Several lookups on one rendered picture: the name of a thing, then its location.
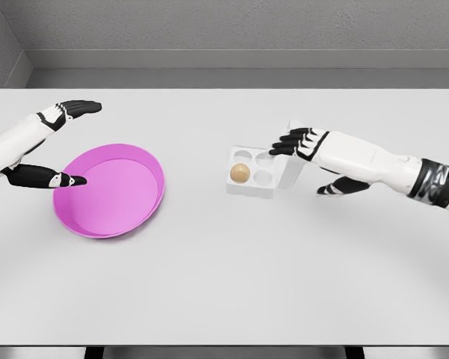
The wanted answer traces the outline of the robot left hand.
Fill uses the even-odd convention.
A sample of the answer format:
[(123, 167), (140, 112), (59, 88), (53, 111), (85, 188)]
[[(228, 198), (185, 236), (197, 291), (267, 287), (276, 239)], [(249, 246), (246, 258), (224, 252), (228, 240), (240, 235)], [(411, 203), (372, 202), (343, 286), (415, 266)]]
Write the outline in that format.
[(23, 164), (22, 159), (66, 123), (101, 110), (102, 104), (99, 102), (69, 100), (25, 117), (0, 134), (3, 166), (0, 177), (6, 177), (13, 186), (24, 188), (49, 189), (85, 185), (87, 180), (84, 177), (71, 176), (43, 166)]

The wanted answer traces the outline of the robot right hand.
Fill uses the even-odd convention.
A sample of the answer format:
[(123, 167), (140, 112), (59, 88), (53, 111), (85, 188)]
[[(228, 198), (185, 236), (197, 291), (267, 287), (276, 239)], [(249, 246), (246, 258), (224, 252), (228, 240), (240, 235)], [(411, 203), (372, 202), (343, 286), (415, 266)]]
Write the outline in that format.
[(338, 174), (334, 182), (317, 189), (320, 195), (365, 191), (376, 181), (373, 156), (377, 146), (337, 131), (300, 127), (290, 129), (269, 150), (271, 156), (292, 156)]

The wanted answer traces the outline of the white egg box with lid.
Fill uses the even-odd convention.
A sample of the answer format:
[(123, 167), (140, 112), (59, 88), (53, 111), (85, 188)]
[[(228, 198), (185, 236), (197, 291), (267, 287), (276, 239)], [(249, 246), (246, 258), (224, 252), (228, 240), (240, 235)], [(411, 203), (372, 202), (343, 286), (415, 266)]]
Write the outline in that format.
[[(249, 166), (251, 176), (245, 183), (230, 178), (230, 169), (236, 163)], [(287, 189), (296, 184), (305, 162), (295, 156), (271, 156), (269, 149), (232, 146), (227, 165), (226, 190), (228, 194), (272, 198), (277, 189)]]

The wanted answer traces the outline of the tan egg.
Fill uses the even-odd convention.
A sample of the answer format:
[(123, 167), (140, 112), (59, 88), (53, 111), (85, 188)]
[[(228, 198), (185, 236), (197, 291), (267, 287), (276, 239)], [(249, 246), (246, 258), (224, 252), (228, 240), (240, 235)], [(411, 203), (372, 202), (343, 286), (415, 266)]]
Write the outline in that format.
[(244, 163), (236, 163), (230, 169), (230, 178), (236, 183), (245, 183), (251, 176), (249, 166)]

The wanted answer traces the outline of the pink round plate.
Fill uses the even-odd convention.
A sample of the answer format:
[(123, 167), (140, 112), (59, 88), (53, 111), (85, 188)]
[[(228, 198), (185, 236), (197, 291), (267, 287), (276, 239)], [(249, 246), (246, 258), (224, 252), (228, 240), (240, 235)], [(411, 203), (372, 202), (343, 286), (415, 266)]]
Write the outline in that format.
[(68, 230), (88, 238), (134, 230), (156, 211), (165, 192), (158, 159), (130, 144), (95, 147), (72, 160), (65, 171), (87, 183), (54, 190), (55, 214)]

